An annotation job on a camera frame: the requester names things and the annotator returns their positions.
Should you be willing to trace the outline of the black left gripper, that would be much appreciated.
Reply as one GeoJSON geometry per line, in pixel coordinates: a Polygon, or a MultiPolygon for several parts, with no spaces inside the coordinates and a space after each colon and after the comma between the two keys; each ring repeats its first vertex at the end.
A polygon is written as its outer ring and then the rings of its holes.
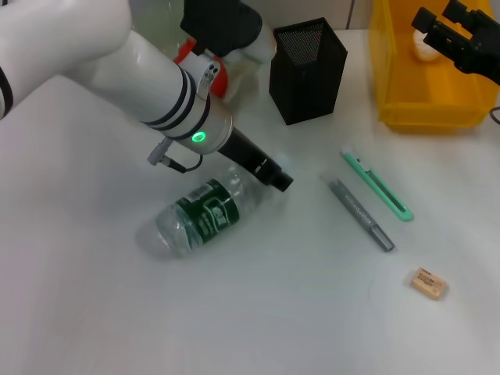
{"type": "Polygon", "coordinates": [[[247,170],[261,183],[270,184],[278,191],[285,192],[294,182],[273,159],[235,127],[218,153],[247,170]]]}

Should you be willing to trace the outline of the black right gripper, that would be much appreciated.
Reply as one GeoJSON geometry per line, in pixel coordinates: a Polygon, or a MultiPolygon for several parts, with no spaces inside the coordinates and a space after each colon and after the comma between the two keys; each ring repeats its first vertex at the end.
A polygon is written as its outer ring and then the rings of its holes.
{"type": "Polygon", "coordinates": [[[424,7],[413,18],[412,27],[425,34],[423,42],[449,59],[463,73],[475,73],[499,84],[499,23],[482,10],[468,10],[460,1],[449,0],[442,16],[458,23],[473,36],[488,36],[483,41],[465,39],[437,20],[424,7]]]}

